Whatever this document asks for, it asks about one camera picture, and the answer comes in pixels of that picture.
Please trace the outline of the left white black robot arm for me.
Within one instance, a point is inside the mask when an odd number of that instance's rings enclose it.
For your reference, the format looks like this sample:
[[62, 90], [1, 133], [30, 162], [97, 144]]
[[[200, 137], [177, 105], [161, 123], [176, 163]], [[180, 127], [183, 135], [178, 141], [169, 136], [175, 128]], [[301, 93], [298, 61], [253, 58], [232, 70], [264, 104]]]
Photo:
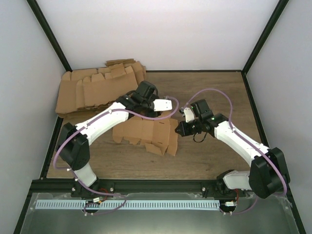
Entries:
[[66, 123], [56, 144], [56, 160], [60, 157], [68, 165], [75, 179], [83, 184], [82, 190], [87, 196], [99, 193], [98, 177], [90, 166], [90, 145], [102, 134], [123, 123], [133, 116], [144, 113], [148, 120], [158, 117], [161, 111], [156, 101], [160, 100], [157, 88], [148, 81], [142, 81], [137, 89], [118, 97], [107, 109], [94, 117], [73, 125]]

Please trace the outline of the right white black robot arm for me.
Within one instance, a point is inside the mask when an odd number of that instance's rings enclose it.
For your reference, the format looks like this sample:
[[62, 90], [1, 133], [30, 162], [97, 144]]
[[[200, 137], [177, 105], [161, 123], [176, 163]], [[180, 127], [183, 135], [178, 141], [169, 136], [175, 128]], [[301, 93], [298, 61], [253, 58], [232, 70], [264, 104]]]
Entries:
[[182, 137], [205, 133], [222, 141], [239, 154], [249, 165], [248, 171], [229, 170], [217, 177], [217, 192], [228, 196], [234, 189], [253, 191], [258, 197], [286, 192], [290, 176], [283, 152], [275, 147], [258, 143], [241, 132], [225, 115], [214, 114], [206, 100], [191, 103], [181, 108], [185, 118], [175, 129]]

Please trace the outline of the brown cardboard box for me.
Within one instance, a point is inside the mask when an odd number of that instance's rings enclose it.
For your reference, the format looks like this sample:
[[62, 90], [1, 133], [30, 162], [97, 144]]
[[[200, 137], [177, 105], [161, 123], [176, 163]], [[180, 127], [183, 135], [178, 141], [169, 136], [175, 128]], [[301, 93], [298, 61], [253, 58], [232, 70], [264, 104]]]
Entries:
[[175, 156], [178, 148], [178, 121], [173, 118], [147, 120], [134, 116], [113, 127], [113, 141], [129, 141], [133, 145], [143, 145], [149, 153]]

